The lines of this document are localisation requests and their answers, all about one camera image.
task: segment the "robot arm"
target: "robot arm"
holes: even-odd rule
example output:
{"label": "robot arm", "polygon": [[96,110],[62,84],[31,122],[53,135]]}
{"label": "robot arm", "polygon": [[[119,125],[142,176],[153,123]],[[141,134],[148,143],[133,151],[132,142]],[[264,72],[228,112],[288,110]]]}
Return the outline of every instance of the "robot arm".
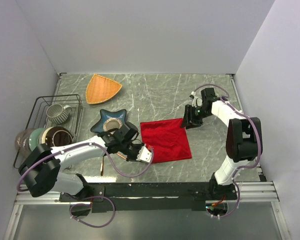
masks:
{"label": "robot arm", "polygon": [[51,157],[36,165],[24,176],[23,180],[31,195],[39,197],[49,191],[55,191],[86,197],[88,184],[84,177],[80,174],[66,174],[60,171],[69,165],[90,158],[102,157],[105,152],[109,154],[122,152],[127,155],[127,161],[151,164],[152,153],[145,144],[133,143],[138,134],[136,126],[127,122],[114,133],[110,132],[102,132],[88,140],[67,146],[49,148],[41,144],[36,147],[20,166],[21,175],[24,175],[43,158]]}
{"label": "robot arm", "polygon": [[[186,129],[200,127],[203,124],[203,118],[212,115],[219,118],[228,127],[225,145],[227,156],[210,180],[213,193],[226,192],[226,187],[233,183],[232,177],[234,172],[238,171],[237,168],[248,165],[258,154],[255,133],[249,121],[239,115],[237,109],[230,107],[228,101],[216,96],[213,87],[203,89],[201,97],[197,97],[195,92],[192,92],[190,97],[193,99],[192,104],[185,106],[181,127],[186,127]],[[250,119],[262,139],[259,118],[252,117]]]}

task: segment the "marble countertop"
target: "marble countertop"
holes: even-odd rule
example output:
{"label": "marble countertop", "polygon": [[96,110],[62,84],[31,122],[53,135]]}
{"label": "marble countertop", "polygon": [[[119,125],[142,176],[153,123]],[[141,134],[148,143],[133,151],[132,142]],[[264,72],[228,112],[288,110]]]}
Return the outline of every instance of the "marble countertop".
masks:
{"label": "marble countertop", "polygon": [[[217,84],[225,88],[229,101],[239,109],[231,77],[207,74],[101,74],[122,84],[122,89],[112,99],[96,105],[86,102],[86,88],[92,74],[63,74],[57,86],[58,95],[79,94],[83,112],[77,141],[91,138],[90,128],[100,119],[100,110],[127,110],[127,120],[140,129],[141,122],[183,118],[186,104],[191,104],[190,93],[203,84]],[[217,95],[223,93],[216,89]],[[104,159],[104,175],[100,176],[101,157],[75,164],[69,170],[82,174],[88,182],[208,182],[213,172],[226,157],[227,127],[216,117],[203,120],[203,126],[186,130],[192,159],[152,164],[139,177],[126,178],[119,175],[110,161]],[[113,155],[116,166],[132,175],[146,165],[126,162]],[[241,171],[237,181],[260,181],[257,169]]]}

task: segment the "cable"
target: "cable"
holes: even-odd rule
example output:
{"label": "cable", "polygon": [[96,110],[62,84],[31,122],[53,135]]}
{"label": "cable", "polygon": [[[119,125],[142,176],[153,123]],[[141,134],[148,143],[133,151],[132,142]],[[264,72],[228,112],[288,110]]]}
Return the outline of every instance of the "cable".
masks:
{"label": "cable", "polygon": [[[64,194],[67,195],[68,197],[72,198],[72,199],[79,200],[77,197],[72,196],[72,195],[69,194],[69,193],[64,193]],[[86,225],[86,226],[88,226],[88,227],[96,228],[96,229],[103,228],[103,227],[109,225],[109,224],[112,222],[112,220],[115,218],[115,215],[116,215],[116,207],[115,207],[115,204],[114,204],[113,201],[111,201],[110,198],[108,198],[108,197],[106,197],[106,196],[89,196],[89,197],[85,197],[85,198],[80,199],[80,200],[89,200],[89,199],[92,200],[92,199],[97,199],[97,198],[99,198],[99,199],[106,199],[106,200],[108,200],[108,201],[111,203],[111,205],[112,205],[112,209],[113,209],[113,211],[112,211],[112,216],[111,216],[111,218],[109,219],[109,221],[107,221],[105,224],[103,224],[103,225],[92,225],[92,224],[90,224],[90,223],[87,223],[87,222],[85,222],[85,221],[82,221],[81,219],[78,219],[76,216],[74,216],[74,215],[72,214],[72,209],[73,209],[74,207],[76,207],[76,206],[88,206],[88,205],[90,205],[90,203],[89,203],[89,204],[77,203],[77,204],[72,205],[72,206],[70,207],[70,209],[69,209],[69,213],[70,213],[70,216],[71,216],[70,218],[71,218],[71,219],[74,219],[74,220],[76,220],[77,222],[82,223],[82,224],[84,224],[84,225]]]}
{"label": "cable", "polygon": [[226,199],[226,195],[224,195],[218,202],[212,203],[212,207],[216,207],[218,204],[222,203]]}
{"label": "cable", "polygon": [[19,191],[19,192],[25,192],[25,191],[28,191],[27,188],[24,188],[24,189],[21,189],[20,188],[20,185],[22,183],[22,181],[25,179],[25,177],[29,174],[29,172],[31,170],[33,170],[36,166],[38,166],[39,164],[43,163],[44,161],[56,156],[56,155],[59,155],[59,154],[63,154],[65,152],[68,152],[70,150],[73,150],[73,149],[77,149],[77,148],[80,148],[80,147],[83,147],[83,146],[91,146],[91,145],[94,145],[94,146],[97,146],[98,148],[100,148],[105,154],[106,156],[109,158],[110,160],[110,163],[111,165],[113,166],[114,170],[116,170],[116,172],[118,174],[120,174],[121,176],[124,176],[124,177],[127,177],[127,178],[135,178],[135,177],[138,177],[140,176],[141,174],[145,173],[145,171],[147,171],[150,167],[150,165],[152,164],[153,160],[154,160],[154,149],[151,147],[150,151],[151,151],[151,159],[150,159],[150,162],[148,163],[148,165],[142,170],[140,171],[139,173],[135,174],[135,175],[128,175],[128,174],[125,174],[123,172],[121,172],[117,166],[115,165],[114,163],[114,160],[112,159],[112,157],[110,156],[110,154],[107,152],[107,150],[101,146],[100,144],[98,143],[95,143],[95,142],[83,142],[83,143],[79,143],[77,145],[74,145],[74,146],[70,146],[68,148],[65,148],[61,151],[58,151],[58,152],[55,152],[55,153],[51,153],[49,154],[48,156],[45,156],[44,158],[40,159],[39,161],[37,161],[35,164],[33,164],[31,167],[29,167],[23,174],[22,176],[20,177],[17,185],[16,185],[16,189]]}
{"label": "cable", "polygon": [[252,127],[252,129],[253,129],[253,132],[254,132],[254,135],[255,135],[255,138],[256,138],[256,145],[257,145],[257,157],[256,157],[256,160],[254,161],[254,164],[252,164],[252,165],[239,166],[239,167],[237,167],[237,168],[235,169],[235,171],[233,172],[231,178],[232,178],[232,182],[233,182],[234,186],[235,186],[236,189],[237,189],[237,201],[236,201],[236,203],[235,203],[233,209],[232,209],[231,211],[227,212],[225,215],[218,216],[218,217],[217,217],[217,216],[214,216],[214,217],[216,217],[216,218],[219,219],[219,218],[224,218],[224,217],[226,217],[226,216],[229,216],[230,214],[232,214],[232,213],[238,208],[239,202],[240,202],[240,188],[239,188],[238,184],[237,184],[236,181],[235,181],[236,174],[237,174],[237,172],[238,172],[240,169],[253,169],[253,168],[255,168],[255,167],[259,164],[260,158],[261,158],[261,140],[260,140],[260,135],[259,135],[259,133],[258,133],[257,127],[256,127],[256,125],[254,124],[254,122],[251,120],[251,118],[250,118],[248,115],[239,112],[234,106],[232,106],[229,102],[227,102],[227,101],[224,99],[224,98],[229,98],[229,97],[230,97],[229,93],[228,93],[224,88],[222,88],[222,87],[220,87],[220,86],[218,86],[218,85],[215,85],[215,84],[203,84],[203,85],[197,87],[194,91],[197,91],[198,89],[203,88],[203,87],[206,87],[206,86],[213,86],[213,87],[219,88],[219,89],[221,89],[223,92],[226,93],[227,96],[221,96],[221,97],[220,97],[220,100],[221,100],[223,103],[225,103],[227,106],[229,106],[233,111],[235,111],[236,114],[238,114],[239,116],[244,117],[244,118],[246,118],[246,119],[248,120],[248,122],[250,123],[250,125],[251,125],[251,127]]}
{"label": "cable", "polygon": [[194,92],[196,92],[198,89],[200,89],[200,88],[203,88],[203,87],[208,87],[208,86],[213,86],[213,87],[216,87],[216,88],[218,88],[218,89],[221,89],[225,94],[226,94],[226,96],[222,96],[222,97],[224,97],[224,98],[230,98],[230,95],[229,95],[229,93],[227,92],[227,90],[225,90],[223,87],[221,87],[221,86],[218,86],[218,85],[215,85],[215,84],[212,84],[212,83],[207,83],[207,84],[203,84],[203,85],[201,85],[201,86],[198,86],[195,90],[194,90]]}

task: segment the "plate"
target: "plate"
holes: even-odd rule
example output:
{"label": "plate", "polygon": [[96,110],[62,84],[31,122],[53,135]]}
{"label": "plate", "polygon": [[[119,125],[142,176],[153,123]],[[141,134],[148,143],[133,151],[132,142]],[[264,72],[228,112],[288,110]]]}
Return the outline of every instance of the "plate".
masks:
{"label": "plate", "polygon": [[29,147],[30,150],[33,151],[35,150],[35,148],[39,145],[39,137],[40,134],[46,130],[45,128],[37,128],[36,130],[34,130],[29,137]]}
{"label": "plate", "polygon": [[113,79],[94,74],[85,90],[88,104],[100,104],[116,95],[122,85]]}
{"label": "plate", "polygon": [[21,139],[20,141],[20,149],[19,149],[19,153],[21,154],[21,156],[23,156],[25,159],[31,154],[31,150],[29,147],[29,137],[31,135],[31,133],[34,131],[34,129],[29,130]]}

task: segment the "white wall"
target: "white wall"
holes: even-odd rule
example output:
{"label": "white wall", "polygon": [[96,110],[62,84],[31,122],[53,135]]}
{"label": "white wall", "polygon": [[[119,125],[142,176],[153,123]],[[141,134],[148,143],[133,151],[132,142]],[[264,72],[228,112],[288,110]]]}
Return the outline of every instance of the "white wall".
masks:
{"label": "white wall", "polygon": [[16,197],[14,140],[37,97],[53,93],[57,74],[14,0],[0,0],[0,239]]}
{"label": "white wall", "polygon": [[16,0],[57,72],[235,73],[274,0]]}
{"label": "white wall", "polygon": [[276,0],[235,76],[244,109],[261,119],[261,165],[300,239],[300,0]]}

